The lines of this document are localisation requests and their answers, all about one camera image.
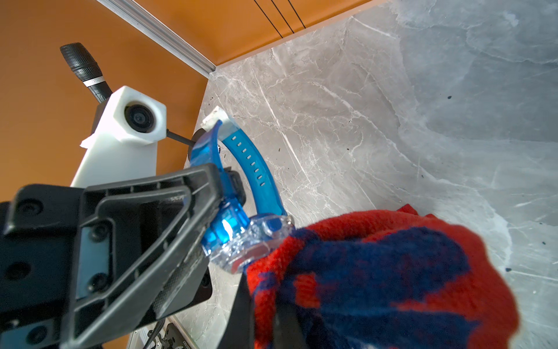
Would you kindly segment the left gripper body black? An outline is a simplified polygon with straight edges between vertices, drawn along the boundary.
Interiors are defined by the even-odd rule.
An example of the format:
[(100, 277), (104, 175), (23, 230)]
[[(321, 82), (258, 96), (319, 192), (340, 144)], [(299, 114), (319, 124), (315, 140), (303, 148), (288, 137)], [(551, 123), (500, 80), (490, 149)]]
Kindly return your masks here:
[[(32, 185), (1, 205), (1, 347), (61, 348), (84, 190)], [(188, 307), (211, 292), (205, 272)]]

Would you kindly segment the red and blue cloth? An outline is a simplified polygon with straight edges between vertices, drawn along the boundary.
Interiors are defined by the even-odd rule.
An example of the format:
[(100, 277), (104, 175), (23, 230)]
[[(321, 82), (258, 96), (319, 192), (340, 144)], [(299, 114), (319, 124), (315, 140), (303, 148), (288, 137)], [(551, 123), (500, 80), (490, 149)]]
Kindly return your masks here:
[(507, 348), (520, 327), (482, 239), (408, 205), (297, 229), (246, 276), (256, 348), (280, 304), (309, 348)]

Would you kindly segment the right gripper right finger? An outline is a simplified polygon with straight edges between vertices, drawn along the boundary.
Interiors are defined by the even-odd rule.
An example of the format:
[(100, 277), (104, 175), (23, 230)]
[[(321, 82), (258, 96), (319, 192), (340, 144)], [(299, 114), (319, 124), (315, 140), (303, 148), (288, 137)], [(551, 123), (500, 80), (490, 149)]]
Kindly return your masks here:
[(293, 305), (276, 305), (273, 320), (273, 347), (274, 349), (308, 349)]

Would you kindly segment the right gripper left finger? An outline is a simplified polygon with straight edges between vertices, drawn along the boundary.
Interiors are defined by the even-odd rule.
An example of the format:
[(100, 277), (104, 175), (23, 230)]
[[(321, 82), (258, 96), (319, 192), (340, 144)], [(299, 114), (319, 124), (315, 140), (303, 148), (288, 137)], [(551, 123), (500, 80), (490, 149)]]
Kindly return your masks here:
[(243, 274), (218, 349), (254, 349), (254, 306)]

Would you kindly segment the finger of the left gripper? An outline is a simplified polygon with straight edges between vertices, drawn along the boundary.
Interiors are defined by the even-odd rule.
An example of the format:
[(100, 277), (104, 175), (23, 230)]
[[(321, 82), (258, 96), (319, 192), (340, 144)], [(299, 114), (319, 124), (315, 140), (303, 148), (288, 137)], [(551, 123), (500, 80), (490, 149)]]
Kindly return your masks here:
[(223, 197), (214, 164), (86, 188), (60, 347), (94, 348), (187, 308)]

